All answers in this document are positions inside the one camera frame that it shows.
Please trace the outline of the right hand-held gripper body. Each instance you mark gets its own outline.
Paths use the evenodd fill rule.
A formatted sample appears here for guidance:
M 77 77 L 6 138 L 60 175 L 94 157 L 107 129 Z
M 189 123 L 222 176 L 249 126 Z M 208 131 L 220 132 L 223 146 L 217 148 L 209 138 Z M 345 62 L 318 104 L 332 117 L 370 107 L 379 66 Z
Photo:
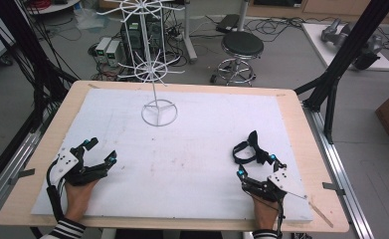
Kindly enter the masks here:
M 242 189 L 255 196 L 271 202 L 283 200 L 287 194 L 301 199 L 307 199 L 307 195 L 301 183 L 286 170 L 279 170 L 270 174 L 265 181 L 259 181 L 260 186 L 243 185 Z

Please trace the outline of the white floor board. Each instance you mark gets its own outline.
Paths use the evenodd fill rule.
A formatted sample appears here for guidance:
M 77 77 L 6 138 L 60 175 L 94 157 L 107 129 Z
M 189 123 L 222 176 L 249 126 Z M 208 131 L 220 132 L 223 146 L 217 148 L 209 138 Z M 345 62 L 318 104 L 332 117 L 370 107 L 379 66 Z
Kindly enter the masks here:
M 305 34 L 313 44 L 320 59 L 328 66 L 337 54 L 338 49 L 331 42 L 325 43 L 320 40 L 321 32 L 326 27 L 328 27 L 328 24 L 302 24 Z M 377 56 L 379 59 L 367 68 L 367 71 L 389 72 L 389 60 L 382 53 L 378 53 Z

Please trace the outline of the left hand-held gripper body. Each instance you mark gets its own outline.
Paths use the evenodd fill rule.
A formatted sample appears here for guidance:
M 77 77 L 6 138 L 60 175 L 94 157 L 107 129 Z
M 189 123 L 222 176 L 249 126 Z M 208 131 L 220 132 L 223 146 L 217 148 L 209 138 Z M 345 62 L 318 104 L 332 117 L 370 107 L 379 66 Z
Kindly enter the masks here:
M 61 179 L 73 186 L 86 185 L 107 176 L 104 164 L 84 166 L 83 147 L 65 149 L 58 154 L 56 164 L 50 171 L 50 183 L 57 184 Z

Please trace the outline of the white foam board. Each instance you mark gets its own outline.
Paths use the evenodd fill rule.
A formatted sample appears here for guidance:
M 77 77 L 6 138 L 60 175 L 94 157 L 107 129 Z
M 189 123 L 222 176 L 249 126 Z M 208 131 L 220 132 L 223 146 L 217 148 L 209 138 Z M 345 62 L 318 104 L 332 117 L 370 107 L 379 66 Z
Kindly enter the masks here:
M 96 186 L 90 216 L 170 219 L 251 219 L 252 201 L 241 188 L 232 150 L 252 131 L 259 147 L 274 154 L 290 176 L 301 177 L 282 114 L 282 96 L 253 89 L 224 92 L 159 93 L 178 108 L 175 122 L 152 126 L 141 117 L 152 91 L 91 89 L 58 154 L 96 137 L 84 155 L 96 165 L 115 150 L 116 164 Z M 288 194 L 288 222 L 309 222 L 307 199 Z

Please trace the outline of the grey power supply unit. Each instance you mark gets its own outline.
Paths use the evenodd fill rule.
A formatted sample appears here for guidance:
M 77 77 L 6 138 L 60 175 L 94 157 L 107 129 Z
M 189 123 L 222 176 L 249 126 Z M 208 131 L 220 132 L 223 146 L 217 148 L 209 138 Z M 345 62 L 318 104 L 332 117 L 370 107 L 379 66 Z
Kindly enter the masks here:
M 96 51 L 96 59 L 99 63 L 106 63 L 107 62 L 107 56 L 106 56 L 106 50 L 108 48 L 108 45 L 111 41 L 111 37 L 103 37 L 100 42 L 97 44 L 95 51 Z
M 118 40 L 112 40 L 106 50 L 107 62 L 111 67 L 117 67 L 119 61 L 122 58 L 122 52 L 120 49 L 120 42 Z

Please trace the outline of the round white table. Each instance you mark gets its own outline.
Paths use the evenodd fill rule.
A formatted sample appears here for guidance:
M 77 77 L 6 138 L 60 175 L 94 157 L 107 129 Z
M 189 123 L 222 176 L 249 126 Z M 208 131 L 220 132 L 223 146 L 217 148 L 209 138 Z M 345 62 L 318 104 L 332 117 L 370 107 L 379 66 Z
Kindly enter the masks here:
M 44 7 L 36 8 L 36 7 L 29 6 L 29 7 L 27 7 L 27 11 L 31 15 L 40 15 L 40 14 L 48 14 L 48 13 L 54 13 L 54 12 L 62 11 L 62 10 L 65 10 L 65 9 L 69 9 L 71 7 L 74 7 L 74 8 L 77 8 L 77 9 L 81 8 L 82 7 L 82 1 L 81 0 L 67 0 L 66 4 L 53 4 L 53 3 L 51 3 L 46 8 L 44 8 Z

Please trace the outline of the black flat box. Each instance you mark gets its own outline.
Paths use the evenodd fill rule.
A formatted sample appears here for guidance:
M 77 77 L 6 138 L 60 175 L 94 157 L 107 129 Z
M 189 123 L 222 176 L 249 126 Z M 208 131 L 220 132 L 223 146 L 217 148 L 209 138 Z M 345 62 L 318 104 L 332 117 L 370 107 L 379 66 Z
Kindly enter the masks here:
M 239 20 L 238 14 L 228 14 L 218 23 L 216 30 L 221 33 L 237 32 Z

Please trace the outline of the grey metal clamp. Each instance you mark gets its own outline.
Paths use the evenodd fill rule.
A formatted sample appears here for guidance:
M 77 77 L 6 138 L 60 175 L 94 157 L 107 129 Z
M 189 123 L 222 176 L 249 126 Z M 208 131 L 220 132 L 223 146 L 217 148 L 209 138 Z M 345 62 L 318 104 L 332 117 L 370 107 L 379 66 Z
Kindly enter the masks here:
M 18 172 L 14 177 L 9 178 L 8 184 L 15 185 L 20 178 L 27 177 L 33 174 L 35 174 L 35 168 L 22 170 Z
M 338 187 L 336 184 L 323 182 L 322 187 L 327 190 L 333 190 L 338 196 L 343 196 L 345 194 L 345 190 Z

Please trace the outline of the dark computer tower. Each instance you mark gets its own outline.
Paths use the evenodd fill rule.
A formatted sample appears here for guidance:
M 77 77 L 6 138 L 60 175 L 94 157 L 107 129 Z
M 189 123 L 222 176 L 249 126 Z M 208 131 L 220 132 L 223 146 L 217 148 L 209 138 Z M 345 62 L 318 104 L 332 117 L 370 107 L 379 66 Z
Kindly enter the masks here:
M 151 15 L 145 16 L 144 20 L 150 54 L 157 54 L 163 48 L 162 21 Z M 144 58 L 144 42 L 141 23 L 140 18 L 137 15 L 131 15 L 125 23 L 121 24 L 120 34 L 127 59 L 131 61 L 131 55 L 135 54 Z

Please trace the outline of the grey and black robot part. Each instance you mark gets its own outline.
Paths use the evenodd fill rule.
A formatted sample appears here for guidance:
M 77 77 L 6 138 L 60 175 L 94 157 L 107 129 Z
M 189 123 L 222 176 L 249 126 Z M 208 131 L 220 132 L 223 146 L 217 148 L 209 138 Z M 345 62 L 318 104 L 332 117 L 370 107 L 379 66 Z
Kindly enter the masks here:
M 359 70 L 366 70 L 378 59 L 378 53 L 382 50 L 382 37 L 380 35 L 372 35 L 361 49 L 358 57 L 352 62 L 352 66 Z

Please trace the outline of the thin wooden stick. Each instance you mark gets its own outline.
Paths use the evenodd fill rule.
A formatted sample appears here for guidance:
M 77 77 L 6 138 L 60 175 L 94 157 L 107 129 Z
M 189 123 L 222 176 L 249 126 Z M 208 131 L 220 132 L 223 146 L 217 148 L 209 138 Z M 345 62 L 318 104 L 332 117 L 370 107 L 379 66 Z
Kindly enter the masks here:
M 309 206 L 314 210 L 314 212 L 330 227 L 333 228 L 333 223 L 325 216 L 325 214 L 312 202 L 308 203 Z

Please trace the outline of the person's right hand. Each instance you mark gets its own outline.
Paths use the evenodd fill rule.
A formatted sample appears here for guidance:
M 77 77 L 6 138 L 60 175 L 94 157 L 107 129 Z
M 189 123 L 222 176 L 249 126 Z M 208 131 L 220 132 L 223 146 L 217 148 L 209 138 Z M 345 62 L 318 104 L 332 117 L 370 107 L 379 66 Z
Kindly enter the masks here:
M 258 196 L 253 197 L 253 202 L 257 228 L 272 230 L 279 214 L 279 205 Z

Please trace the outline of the black round stool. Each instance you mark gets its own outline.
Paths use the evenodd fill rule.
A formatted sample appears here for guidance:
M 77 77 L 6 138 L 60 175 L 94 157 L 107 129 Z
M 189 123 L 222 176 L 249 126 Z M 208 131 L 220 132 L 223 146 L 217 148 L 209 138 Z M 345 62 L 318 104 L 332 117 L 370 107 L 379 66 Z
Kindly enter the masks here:
M 215 84 L 218 79 L 223 79 L 226 85 L 251 86 L 257 75 L 248 61 L 261 57 L 265 49 L 263 41 L 252 33 L 230 32 L 224 36 L 221 47 L 230 59 L 217 66 L 210 82 Z

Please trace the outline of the person's left hand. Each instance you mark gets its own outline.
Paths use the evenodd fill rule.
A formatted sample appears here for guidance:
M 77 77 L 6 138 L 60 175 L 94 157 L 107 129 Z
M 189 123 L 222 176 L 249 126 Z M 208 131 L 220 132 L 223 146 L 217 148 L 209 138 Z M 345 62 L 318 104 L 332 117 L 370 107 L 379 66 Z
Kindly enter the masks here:
M 70 183 L 66 183 L 67 191 L 67 211 L 65 217 L 75 222 L 80 222 L 84 217 L 92 196 L 93 189 L 95 188 L 97 181 L 90 182 L 82 186 L 73 186 Z

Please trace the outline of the wooden table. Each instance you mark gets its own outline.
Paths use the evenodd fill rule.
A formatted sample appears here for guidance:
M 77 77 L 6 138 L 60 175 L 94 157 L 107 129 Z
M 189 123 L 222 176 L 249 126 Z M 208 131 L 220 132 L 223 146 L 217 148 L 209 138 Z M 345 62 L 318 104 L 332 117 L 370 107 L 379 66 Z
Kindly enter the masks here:
M 91 89 L 152 91 L 152 85 L 99 81 L 78 81 L 74 83 L 28 163 L 27 168 L 35 168 L 35 174 L 23 177 L 17 182 L 0 210 L 1 225 L 53 226 L 56 224 L 46 186 L 50 181 L 50 171 L 56 164 L 54 156 L 58 153 L 66 133 Z M 337 195 L 335 192 L 322 187 L 322 183 L 328 181 L 329 175 L 295 92 L 284 89 L 168 84 L 166 87 L 156 85 L 156 94 L 158 98 L 159 93 L 168 90 L 178 93 L 222 94 L 230 92 L 241 94 L 245 89 L 253 89 L 261 96 L 281 95 L 283 97 L 282 114 L 288 121 L 288 136 L 292 144 L 292 151 L 303 188 L 307 194 L 307 202 L 312 202 L 317 206 L 334 225 L 333 228 L 330 228 L 308 204 L 313 216 L 312 220 L 309 222 L 288 222 L 285 219 L 283 229 L 302 232 L 347 231 L 348 223 Z M 255 227 L 254 216 L 251 219 L 244 220 L 129 218 L 123 216 L 90 216 L 88 210 L 84 217 L 84 223 L 89 227 L 218 231 L 251 231 Z

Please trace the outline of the black bow tie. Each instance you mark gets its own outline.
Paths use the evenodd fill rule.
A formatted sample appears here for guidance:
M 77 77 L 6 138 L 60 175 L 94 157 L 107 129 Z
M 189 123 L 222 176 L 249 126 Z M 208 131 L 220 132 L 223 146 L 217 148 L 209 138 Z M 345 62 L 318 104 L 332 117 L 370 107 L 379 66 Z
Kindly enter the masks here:
M 246 140 L 233 148 L 232 155 L 237 164 L 246 164 L 253 161 L 260 164 L 273 163 L 269 153 L 259 147 L 258 134 L 255 130 L 249 134 Z

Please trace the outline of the grey metal desk leg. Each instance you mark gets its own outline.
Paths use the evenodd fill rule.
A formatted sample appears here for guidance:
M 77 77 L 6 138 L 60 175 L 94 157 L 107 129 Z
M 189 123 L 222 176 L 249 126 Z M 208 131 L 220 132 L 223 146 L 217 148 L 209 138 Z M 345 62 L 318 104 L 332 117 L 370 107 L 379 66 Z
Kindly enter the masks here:
M 193 43 L 190 39 L 190 0 L 183 0 L 184 3 L 184 31 L 183 41 L 188 56 L 188 62 L 194 64 L 197 62 L 198 57 L 195 52 Z

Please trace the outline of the aluminium rail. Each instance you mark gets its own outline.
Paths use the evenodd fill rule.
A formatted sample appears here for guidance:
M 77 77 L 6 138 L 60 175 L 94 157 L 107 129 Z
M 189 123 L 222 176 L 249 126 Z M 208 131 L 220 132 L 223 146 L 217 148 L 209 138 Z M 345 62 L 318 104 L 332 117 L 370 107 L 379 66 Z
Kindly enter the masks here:
M 321 113 L 302 108 L 314 133 L 317 145 L 322 150 L 322 157 L 332 178 L 334 190 L 346 212 L 346 218 L 358 239 L 375 239 L 365 214 L 355 195 L 347 172 L 333 143 L 330 143 L 323 132 L 324 119 Z
M 18 172 L 26 170 L 31 156 L 35 152 L 44 133 L 41 129 L 21 134 L 17 140 L 12 140 L 4 151 L 7 162 L 0 171 L 0 204 L 15 185 L 9 185 L 8 180 Z

